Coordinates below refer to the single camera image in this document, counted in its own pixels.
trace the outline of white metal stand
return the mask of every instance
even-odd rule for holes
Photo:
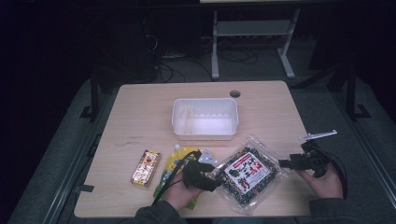
[[[212,49],[212,78],[219,79],[219,62],[218,62],[218,36],[233,35],[285,35],[286,41],[282,48],[279,48],[278,54],[283,64],[288,78],[294,78],[287,52],[290,41],[294,33],[300,9],[294,10],[291,20],[277,21],[218,21],[218,12],[214,12],[213,19],[213,49]]]

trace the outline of red and gold package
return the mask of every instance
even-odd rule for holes
[[[132,175],[131,182],[135,185],[148,188],[160,159],[161,153],[145,150]]]

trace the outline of hand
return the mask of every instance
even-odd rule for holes
[[[170,187],[166,190],[163,197],[177,211],[187,206],[187,204],[189,204],[189,201],[191,199],[198,197],[203,192],[202,189],[196,189],[196,188],[187,189],[183,183],[182,178],[183,178],[183,172],[180,171],[174,177]]]
[[[331,163],[328,163],[325,169],[326,174],[319,178],[314,178],[306,171],[296,171],[296,173],[308,183],[309,187],[311,187],[319,198],[342,199],[343,187],[334,167],[332,167]]]

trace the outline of person's left hand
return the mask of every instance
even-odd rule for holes
[[[183,172],[180,171],[174,177],[170,187],[166,190],[163,197],[163,199],[169,202],[177,211],[187,206],[191,199],[198,197],[203,192],[202,189],[196,189],[194,187],[187,189],[182,180],[182,173]]]

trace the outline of person's right hand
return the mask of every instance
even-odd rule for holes
[[[309,187],[311,187],[319,198],[342,199],[343,187],[334,167],[332,167],[331,163],[328,163],[325,169],[326,174],[319,178],[314,178],[306,171],[296,171],[296,173],[308,183]]]

